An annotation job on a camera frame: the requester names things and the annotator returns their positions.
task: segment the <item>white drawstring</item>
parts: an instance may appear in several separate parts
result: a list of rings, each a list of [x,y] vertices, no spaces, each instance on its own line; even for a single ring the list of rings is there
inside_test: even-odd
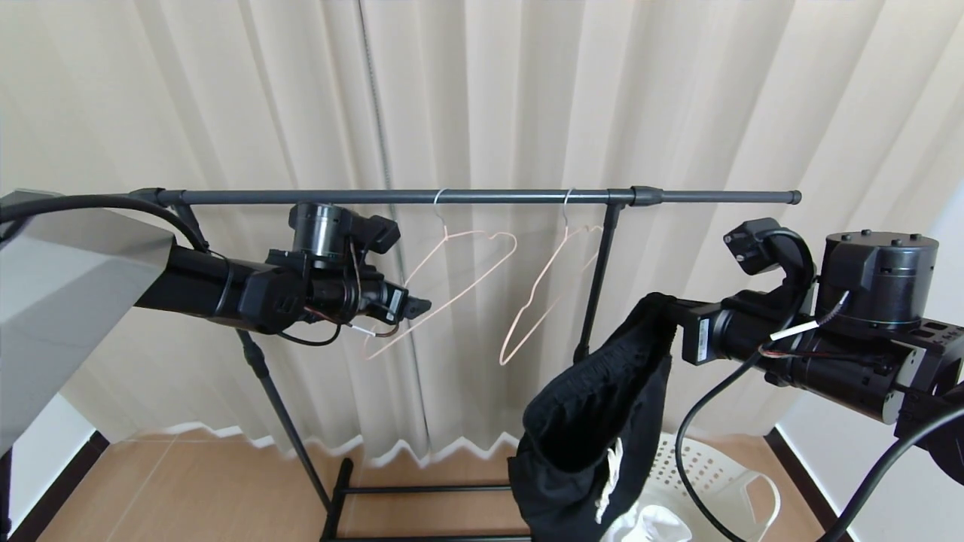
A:
[[[619,467],[623,464],[623,439],[616,438],[616,446],[606,451],[606,461],[609,463],[609,480],[602,488],[602,495],[596,501],[596,523],[603,524],[603,514],[609,507],[609,496],[616,490],[619,483]]]

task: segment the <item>hanger hook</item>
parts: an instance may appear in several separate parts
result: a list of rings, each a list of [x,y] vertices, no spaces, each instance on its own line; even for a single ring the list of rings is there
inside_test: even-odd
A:
[[[432,201],[432,205],[433,205],[434,208],[435,208],[435,216],[439,217],[439,220],[442,221],[442,227],[443,227],[443,228],[448,228],[448,224],[445,223],[445,219],[442,218],[442,214],[439,212],[439,196],[441,196],[441,195],[442,195],[442,192],[444,192],[444,191],[446,191],[446,190],[448,190],[448,189],[447,189],[447,188],[441,188],[441,189],[439,189],[439,193],[435,195],[435,199]]]
[[[573,193],[573,190],[575,190],[575,188],[570,188],[567,190],[566,197],[562,200],[562,219],[566,223],[566,228],[569,227],[569,215],[566,214],[566,205],[569,204],[569,195]]]

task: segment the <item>laundry basket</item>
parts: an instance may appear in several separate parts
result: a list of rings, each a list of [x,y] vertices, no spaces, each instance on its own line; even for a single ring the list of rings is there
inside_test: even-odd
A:
[[[663,433],[656,461],[650,470],[639,503],[669,508],[693,532],[694,542],[725,541],[686,493],[676,470],[676,435]],[[780,492],[768,476],[750,471],[722,452],[690,439],[683,439],[683,463],[693,489],[710,512],[733,533],[748,542],[759,542],[780,512]],[[747,494],[747,486],[762,478],[773,491],[773,512],[758,523]]]

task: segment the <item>pink clothes hanger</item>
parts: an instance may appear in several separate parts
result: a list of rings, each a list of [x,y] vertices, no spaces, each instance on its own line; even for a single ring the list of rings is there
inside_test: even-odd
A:
[[[486,277],[488,277],[489,275],[492,275],[492,273],[498,268],[498,266],[501,265],[501,264],[503,264],[503,263],[505,263],[505,261],[506,261],[507,259],[509,259],[510,256],[512,256],[514,253],[516,253],[516,249],[519,248],[519,239],[517,239],[515,235],[513,235],[512,233],[509,233],[508,231],[497,231],[496,233],[488,233],[487,231],[483,231],[483,230],[470,230],[470,231],[462,231],[462,232],[460,232],[460,233],[449,233],[449,232],[448,232],[448,224],[445,223],[445,219],[442,218],[442,214],[439,213],[439,196],[441,196],[441,195],[442,195],[442,192],[444,192],[445,190],[446,190],[445,188],[443,188],[442,190],[439,190],[439,193],[435,195],[435,200],[433,201],[433,205],[435,206],[435,215],[438,216],[438,217],[439,217],[439,220],[442,221],[442,233],[443,233],[442,240],[439,241],[439,244],[437,244],[437,245],[435,246],[435,248],[432,249],[432,251],[428,253],[428,256],[426,256],[426,257],[415,267],[415,270],[412,271],[412,274],[409,275],[409,278],[405,280],[405,283],[402,284],[402,287],[408,287],[409,282],[412,281],[412,278],[413,278],[413,277],[418,273],[418,271],[425,265],[425,263],[428,262],[428,260],[431,259],[431,257],[432,257],[436,252],[438,252],[439,249],[440,249],[445,243],[447,243],[448,241],[450,241],[450,240],[452,240],[452,239],[456,239],[456,238],[459,238],[459,237],[466,237],[466,236],[469,236],[469,235],[486,235],[486,238],[491,241],[491,240],[493,240],[493,239],[495,239],[495,238],[497,238],[497,237],[505,236],[505,237],[508,237],[508,238],[512,239],[512,250],[510,250],[508,254],[506,254],[505,256],[503,256],[502,259],[500,259],[499,261],[497,261],[497,262],[495,263],[495,265],[493,265],[488,271],[486,271],[485,273],[483,273],[482,275],[480,275],[479,278],[475,279],[475,282],[473,282],[472,284],[470,284],[466,289],[464,289],[464,290],[462,290],[461,292],[459,292],[459,294],[456,295],[455,297],[453,297],[452,299],[449,299],[449,300],[448,300],[447,302],[445,302],[441,307],[438,307],[437,309],[435,309],[434,311],[430,312],[429,314],[427,314],[427,315],[425,315],[425,316],[422,316],[422,317],[415,323],[415,325],[411,326],[409,329],[405,330],[405,331],[402,332],[401,334],[398,334],[397,336],[395,336],[395,337],[394,337],[392,340],[390,340],[387,344],[383,345],[381,348],[379,348],[378,350],[376,350],[374,354],[371,354],[371,355],[368,355],[368,354],[367,354],[367,345],[368,345],[368,341],[371,339],[371,336],[366,337],[365,340],[364,340],[364,343],[363,343],[362,346],[361,346],[361,353],[362,353],[362,355],[364,356],[364,358],[365,358],[366,360],[372,360],[372,359],[374,359],[376,356],[378,356],[379,354],[381,354],[382,352],[385,352],[386,350],[388,350],[389,347],[391,347],[393,344],[395,344],[396,342],[398,342],[399,340],[401,340],[403,337],[405,337],[406,335],[408,335],[409,333],[411,333],[412,331],[414,331],[418,326],[420,326],[420,325],[424,324],[425,322],[431,320],[432,317],[434,317],[436,314],[438,314],[439,312],[444,311],[444,310],[447,309],[450,305],[452,305],[453,303],[455,303],[456,301],[458,301],[462,296],[464,296],[464,295],[466,295],[467,293],[469,293],[470,290],[472,290],[473,288],[475,288],[476,286],[478,286],[479,283],[481,283],[483,280],[485,280]]]
[[[530,329],[525,334],[525,336],[522,337],[522,340],[519,341],[519,344],[516,344],[516,347],[513,348],[508,355],[506,355],[505,350],[506,348],[509,347],[509,339],[512,338],[512,334],[516,331],[516,326],[519,325],[519,319],[522,318],[522,313],[525,312],[525,310],[532,305],[532,300],[535,299],[535,296],[536,296],[536,288],[539,287],[539,283],[542,281],[543,277],[546,276],[546,273],[549,271],[549,267],[552,266],[552,263],[555,261],[556,257],[558,257],[559,253],[562,252],[562,247],[566,246],[566,243],[568,243],[570,239],[572,239],[573,237],[575,237],[580,233],[603,230],[602,226],[583,226],[581,228],[577,228],[576,230],[573,230],[572,232],[569,231],[569,215],[566,214],[566,205],[569,204],[569,195],[572,193],[573,193],[573,189],[570,188],[569,192],[566,192],[565,200],[563,200],[562,202],[562,218],[566,223],[565,234],[563,235],[562,242],[559,243],[558,247],[556,247],[555,252],[552,253],[552,257],[549,258],[549,261],[546,262],[546,266],[543,267],[543,270],[539,273],[539,276],[536,277],[536,282],[532,285],[532,289],[529,290],[528,301],[526,301],[525,305],[522,305],[522,308],[519,309],[519,312],[516,313],[516,318],[512,320],[512,326],[509,327],[509,332],[505,334],[505,340],[502,342],[502,349],[498,353],[498,364],[501,366],[504,366],[505,364],[509,363],[509,360],[515,357],[516,353],[519,352],[519,349],[522,348],[522,345],[525,344],[527,340],[529,340],[529,337],[531,337],[533,333],[535,333],[536,329],[538,329],[539,326],[543,323],[543,320],[545,320],[546,317],[549,316],[549,313],[552,312],[552,309],[555,309],[556,304],[559,303],[559,301],[562,299],[562,296],[564,296],[566,292],[570,290],[569,288],[564,288],[563,293],[559,294],[555,299],[552,300],[552,303],[549,304],[549,308],[546,309],[546,312],[544,312],[543,315],[539,317],[536,323],[532,326],[532,329]],[[582,274],[586,272],[586,269],[589,269],[589,266],[592,265],[594,261],[596,261],[596,258],[599,256],[599,254],[600,254],[599,251],[596,251],[596,253],[593,254],[592,257],[590,257],[582,265],[582,269],[580,269],[579,272],[573,276],[573,279],[570,281],[570,283],[574,282],[575,279],[578,279],[579,277],[581,277]]]

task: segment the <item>dark brown baseboard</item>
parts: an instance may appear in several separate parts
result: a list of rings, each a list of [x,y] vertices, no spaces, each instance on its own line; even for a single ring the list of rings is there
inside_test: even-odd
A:
[[[67,498],[80,484],[80,480],[84,479],[108,446],[110,443],[107,439],[95,431],[90,440],[73,456],[70,463],[67,463],[54,483],[50,484],[23,522],[17,526],[10,536],[10,542],[33,542],[40,538],[40,534],[50,525],[61,506],[67,502]]]
[[[814,483],[814,479],[810,477],[810,473],[808,473],[803,467],[803,464],[800,463],[800,459],[793,453],[790,446],[787,445],[787,441],[784,440],[783,435],[774,427],[764,438],[766,439],[766,443],[770,445],[770,449],[776,454],[777,459],[780,460],[780,464],[783,465],[784,470],[790,475],[793,484],[800,490],[803,499],[810,506],[810,509],[814,511],[814,515],[817,516],[817,521],[820,522],[820,526],[823,527],[823,530],[830,529],[834,523],[837,522],[837,513],[834,512],[830,503],[827,502],[827,499],[820,493],[819,488],[817,488],[817,485]],[[849,533],[845,533],[840,538],[840,541],[853,542],[853,539],[850,538]]]

